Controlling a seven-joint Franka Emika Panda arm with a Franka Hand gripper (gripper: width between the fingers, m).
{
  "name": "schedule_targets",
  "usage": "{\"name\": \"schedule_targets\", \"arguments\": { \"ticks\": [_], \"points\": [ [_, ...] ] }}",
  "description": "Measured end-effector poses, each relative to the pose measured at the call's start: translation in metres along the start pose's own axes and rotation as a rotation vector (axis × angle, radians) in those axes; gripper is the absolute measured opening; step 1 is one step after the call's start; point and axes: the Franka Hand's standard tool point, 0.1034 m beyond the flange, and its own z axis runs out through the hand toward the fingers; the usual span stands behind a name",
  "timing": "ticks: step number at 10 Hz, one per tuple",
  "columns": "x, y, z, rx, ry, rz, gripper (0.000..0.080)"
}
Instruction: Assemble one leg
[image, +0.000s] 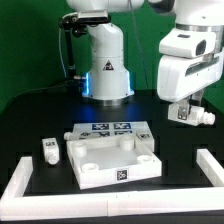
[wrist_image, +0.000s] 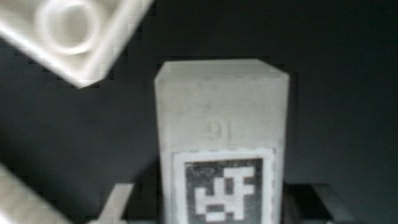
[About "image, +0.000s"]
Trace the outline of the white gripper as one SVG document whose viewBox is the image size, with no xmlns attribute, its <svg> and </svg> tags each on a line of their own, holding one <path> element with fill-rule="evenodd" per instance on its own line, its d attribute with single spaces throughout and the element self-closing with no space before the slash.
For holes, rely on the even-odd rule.
<svg viewBox="0 0 224 224">
<path fill-rule="evenodd" d="M 191 95 L 190 102 L 200 106 L 202 89 L 221 78 L 223 64 L 224 49 L 215 54 L 211 62 L 205 62 L 203 57 L 187 59 L 164 55 L 158 68 L 158 96 L 165 101 L 178 102 Z M 178 118 L 186 120 L 188 113 L 188 102 L 180 101 Z"/>
</svg>

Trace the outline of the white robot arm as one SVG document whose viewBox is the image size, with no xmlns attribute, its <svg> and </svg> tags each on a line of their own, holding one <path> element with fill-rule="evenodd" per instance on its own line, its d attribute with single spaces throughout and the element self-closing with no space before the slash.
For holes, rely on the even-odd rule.
<svg viewBox="0 0 224 224">
<path fill-rule="evenodd" d="M 83 96 L 100 102 L 121 101 L 133 94 L 124 67 L 123 33 L 104 20 L 147 2 L 159 14 L 176 16 L 175 27 L 159 43 L 157 93 L 170 103 L 168 118 L 197 126 L 212 124 L 215 115 L 190 100 L 221 78 L 224 66 L 224 0 L 66 0 L 70 18 L 85 24 L 91 36 L 92 68 Z"/>
</svg>

